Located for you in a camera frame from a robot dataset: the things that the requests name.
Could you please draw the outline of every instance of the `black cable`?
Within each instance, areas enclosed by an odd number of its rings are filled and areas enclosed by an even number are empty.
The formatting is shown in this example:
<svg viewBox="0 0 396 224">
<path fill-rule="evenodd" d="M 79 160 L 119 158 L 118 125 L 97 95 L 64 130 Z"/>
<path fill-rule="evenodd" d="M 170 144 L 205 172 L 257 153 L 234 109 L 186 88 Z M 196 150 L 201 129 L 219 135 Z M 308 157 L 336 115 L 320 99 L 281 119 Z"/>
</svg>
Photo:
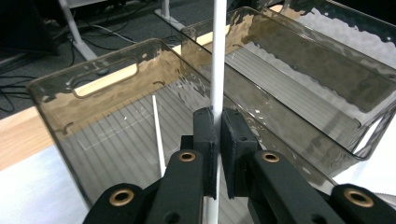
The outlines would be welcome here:
<svg viewBox="0 0 396 224">
<path fill-rule="evenodd" d="M 0 89 L 0 94 L 4 96 L 4 98 L 6 99 L 6 101 L 8 102 L 8 104 L 10 105 L 11 109 L 6 109 L 4 107 L 0 106 L 0 110 L 4 111 L 6 113 L 12 113 L 15 111 L 15 106 L 14 104 L 12 104 L 11 100 L 8 98 L 8 96 Z"/>
<path fill-rule="evenodd" d="M 74 64 L 74 62 L 75 62 L 75 59 L 76 59 L 76 55 L 75 55 L 75 53 L 74 53 L 74 45 L 73 45 L 73 40 L 71 40 L 70 39 L 70 49 L 71 49 L 71 51 L 72 51 L 72 62 L 69 64 L 69 67 L 71 67 L 73 64 Z"/>
<path fill-rule="evenodd" d="M 105 48 L 105 47 L 102 47 L 102 46 L 100 46 L 100 45 L 97 45 L 97 44 L 95 44 L 95 43 L 91 42 L 91 40 L 89 40 L 89 39 L 86 39 L 86 38 L 82 38 L 82 39 L 83 39 L 83 40 L 85 40 L 85 41 L 87 41 L 89 44 L 91 44 L 91 45 L 93 45 L 93 46 L 95 46 L 95 47 L 99 48 L 99 49 L 107 49 L 107 50 L 119 50 L 119 49 L 111 49 L 111 48 Z"/>
<path fill-rule="evenodd" d="M 36 77 L 29 77 L 29 76 L 3 76 L 3 77 L 0 77 L 0 78 L 14 78 L 14 77 L 31 78 L 31 79 L 36 78 Z"/>
<path fill-rule="evenodd" d="M 126 8 L 126 7 L 122 7 L 122 8 L 125 9 L 125 10 L 127 11 L 127 14 L 130 13 L 130 11 L 128 10 L 128 8 Z M 88 25 L 90 28 L 95 29 L 95 30 L 97 29 L 96 27 L 94 27 L 93 25 L 91 25 L 88 21 L 86 21 L 86 20 L 83 20 L 83 21 L 84 21 L 85 23 L 87 23 L 87 25 Z M 101 35 L 85 35 L 85 36 L 92 36 L 92 37 L 94 37 L 94 36 L 104 36 L 104 37 L 108 37 L 108 36 L 113 35 L 113 34 L 116 33 L 116 32 L 119 32 L 119 31 L 125 29 L 125 27 L 127 27 L 128 24 L 129 24 L 129 20 L 126 20 L 126 22 L 121 26 L 121 28 L 116 29 L 116 30 L 114 30 L 114 31 L 111 32 L 111 33 L 101 34 Z"/>
</svg>

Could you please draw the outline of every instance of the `wire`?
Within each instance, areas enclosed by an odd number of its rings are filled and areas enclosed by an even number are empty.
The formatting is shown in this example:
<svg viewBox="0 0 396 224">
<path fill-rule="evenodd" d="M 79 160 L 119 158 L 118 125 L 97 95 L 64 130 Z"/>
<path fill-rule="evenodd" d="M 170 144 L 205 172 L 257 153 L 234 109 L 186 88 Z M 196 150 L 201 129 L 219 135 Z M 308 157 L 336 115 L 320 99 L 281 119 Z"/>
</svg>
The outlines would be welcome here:
<svg viewBox="0 0 396 224">
<path fill-rule="evenodd" d="M 11 107 L 11 109 L 6 109 L 6 108 L 0 106 L 0 110 L 1 110 L 1 111 L 4 111 L 4 112 L 6 112 L 6 113 L 12 113 L 12 112 L 14 112 L 14 111 L 15 111 L 15 106 L 14 106 L 14 104 L 12 104 L 11 100 L 8 98 L 8 96 L 6 95 L 6 93 L 3 92 L 3 91 L 0 89 L 0 94 L 4 96 L 4 98 L 6 99 L 6 101 L 8 102 L 8 104 L 9 104 L 10 107 Z"/>
<path fill-rule="evenodd" d="M 97 45 L 97 44 L 95 44 L 95 43 L 91 42 L 91 40 L 89 40 L 89 39 L 86 39 L 86 38 L 82 38 L 82 39 L 83 39 L 83 40 L 85 40 L 85 41 L 87 41 L 89 44 L 91 44 L 91 45 L 93 45 L 93 46 L 95 46 L 95 47 L 99 48 L 99 49 L 107 49 L 107 50 L 119 50 L 119 49 L 111 49 L 111 48 L 105 48 L 105 47 L 102 47 L 102 46 L 100 46 L 100 45 Z"/>
<path fill-rule="evenodd" d="M 133 41 L 131 38 L 129 38 L 128 36 L 120 35 L 120 34 L 114 32 L 114 31 L 112 31 L 112 30 L 107 29 L 106 27 L 103 27 L 103 26 L 100 26 L 100 25 L 93 25 L 92 27 L 96 27 L 96 28 L 100 28 L 100 29 L 102 29 L 102 30 L 106 30 L 106 31 L 108 31 L 109 33 L 111 33 L 112 35 L 116 35 L 116 36 L 118 36 L 119 38 L 121 38 L 121 39 L 123 39 L 123 40 L 125 40 L 125 41 L 127 41 L 127 42 L 129 42 L 129 43 L 133 43 L 133 44 L 136 44 L 136 43 L 137 43 L 137 42 Z"/>
<path fill-rule="evenodd" d="M 128 10 L 128 8 L 127 7 L 122 7 L 126 12 L 127 12 L 127 17 L 129 16 L 129 14 L 130 14 L 130 11 Z M 108 18 L 109 18 L 109 16 L 110 16 L 110 14 L 107 16 L 107 19 L 106 19 L 106 21 L 104 22 L 104 23 L 106 23 L 106 22 L 108 22 Z M 85 23 L 87 23 L 87 25 L 89 26 L 89 27 L 93 27 L 93 25 L 91 25 L 88 21 L 86 21 L 86 20 L 83 20 Z M 113 32 L 118 32 L 118 31 L 121 31 L 121 30 L 123 30 L 125 27 L 127 27 L 128 26 L 128 24 L 129 24 L 129 20 L 126 20 L 126 22 L 121 26 L 121 28 L 118 28 L 118 29 L 116 29 L 115 31 L 113 31 Z M 112 33 L 109 33 L 109 34 L 103 34 L 103 35 L 85 35 L 85 36 L 111 36 L 111 35 L 113 35 Z"/>
<path fill-rule="evenodd" d="M 73 64 L 74 64 L 74 62 L 75 62 L 75 59 L 76 59 L 76 55 L 75 55 L 75 53 L 74 53 L 74 45 L 73 45 L 73 40 L 72 39 L 69 39 L 69 41 L 70 41 L 70 49 L 71 49 L 71 51 L 72 51 L 72 62 L 69 64 L 69 67 L 71 67 Z"/>
</svg>

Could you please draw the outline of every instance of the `desk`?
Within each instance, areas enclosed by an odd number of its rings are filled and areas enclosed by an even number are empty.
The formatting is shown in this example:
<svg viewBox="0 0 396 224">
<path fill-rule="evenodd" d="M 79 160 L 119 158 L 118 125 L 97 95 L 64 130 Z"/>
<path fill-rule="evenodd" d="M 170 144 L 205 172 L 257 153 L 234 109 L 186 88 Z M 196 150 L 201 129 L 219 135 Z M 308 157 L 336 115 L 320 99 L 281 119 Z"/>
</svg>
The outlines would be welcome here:
<svg viewBox="0 0 396 224">
<path fill-rule="evenodd" d="M 0 171 L 54 145 L 34 107 L 0 120 L 0 142 Z"/>
</svg>

